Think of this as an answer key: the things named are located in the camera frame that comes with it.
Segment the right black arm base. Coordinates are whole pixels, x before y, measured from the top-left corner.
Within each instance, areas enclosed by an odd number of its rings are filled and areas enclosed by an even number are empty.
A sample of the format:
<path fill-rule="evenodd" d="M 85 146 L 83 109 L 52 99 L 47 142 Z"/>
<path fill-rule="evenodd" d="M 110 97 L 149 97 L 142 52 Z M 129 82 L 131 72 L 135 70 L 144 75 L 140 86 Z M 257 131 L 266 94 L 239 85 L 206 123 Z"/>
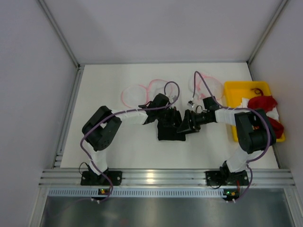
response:
<path fill-rule="evenodd" d="M 206 185 L 214 189 L 221 186 L 248 186 L 249 179 L 247 172 L 241 171 L 236 173 L 229 173 L 223 170 L 206 171 Z"/>

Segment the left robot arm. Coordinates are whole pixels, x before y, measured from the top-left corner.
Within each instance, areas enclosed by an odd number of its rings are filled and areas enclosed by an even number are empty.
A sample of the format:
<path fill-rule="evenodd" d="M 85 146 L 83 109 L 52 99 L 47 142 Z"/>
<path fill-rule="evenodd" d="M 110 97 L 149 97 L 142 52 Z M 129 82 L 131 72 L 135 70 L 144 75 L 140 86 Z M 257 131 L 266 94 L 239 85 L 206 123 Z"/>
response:
<path fill-rule="evenodd" d="M 82 127 L 84 138 L 80 147 L 89 157 L 89 172 L 100 176 L 108 170 L 106 161 L 107 147 L 113 141 L 120 126 L 146 125 L 157 121 L 159 141 L 185 141 L 184 133 L 178 133 L 182 118 L 180 112 L 171 107 L 169 98 L 157 94 L 152 101 L 139 105 L 138 109 L 112 113 L 106 106 L 101 106 Z"/>

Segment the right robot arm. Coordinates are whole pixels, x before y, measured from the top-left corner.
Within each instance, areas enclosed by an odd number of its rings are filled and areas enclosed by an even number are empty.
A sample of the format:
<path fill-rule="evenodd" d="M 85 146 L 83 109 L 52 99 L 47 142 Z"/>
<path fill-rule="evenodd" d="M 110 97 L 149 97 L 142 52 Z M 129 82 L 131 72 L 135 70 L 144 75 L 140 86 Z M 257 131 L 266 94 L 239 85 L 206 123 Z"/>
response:
<path fill-rule="evenodd" d="M 276 143 L 275 131 L 263 109 L 221 106 L 213 97 L 203 99 L 205 111 L 186 110 L 177 133 L 195 133 L 209 123 L 225 123 L 236 127 L 239 147 L 219 169 L 218 178 L 224 183 L 243 179 L 246 165 L 263 157 L 264 152 Z"/>

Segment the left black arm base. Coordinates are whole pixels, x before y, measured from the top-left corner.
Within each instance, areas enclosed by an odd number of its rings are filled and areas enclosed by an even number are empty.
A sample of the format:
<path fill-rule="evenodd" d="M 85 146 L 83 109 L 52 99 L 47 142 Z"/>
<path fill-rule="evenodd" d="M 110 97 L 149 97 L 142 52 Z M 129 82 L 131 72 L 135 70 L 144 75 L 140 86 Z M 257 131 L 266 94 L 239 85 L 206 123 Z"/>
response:
<path fill-rule="evenodd" d="M 122 171 L 108 171 L 106 170 L 104 174 L 111 181 L 113 186 L 119 186 L 122 182 Z M 82 186 L 109 186 L 110 182 L 102 175 L 97 175 L 92 170 L 84 171 L 82 173 L 80 185 Z"/>

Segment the black bra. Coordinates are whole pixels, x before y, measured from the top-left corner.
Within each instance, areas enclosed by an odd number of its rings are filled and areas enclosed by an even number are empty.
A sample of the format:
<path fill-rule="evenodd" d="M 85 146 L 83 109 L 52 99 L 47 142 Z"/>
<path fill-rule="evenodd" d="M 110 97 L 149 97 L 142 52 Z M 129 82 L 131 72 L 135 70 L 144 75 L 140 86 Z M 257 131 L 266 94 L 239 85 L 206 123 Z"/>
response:
<path fill-rule="evenodd" d="M 177 133 L 177 129 L 181 124 L 180 120 L 160 120 L 157 123 L 157 138 L 159 141 L 185 141 L 184 133 Z"/>

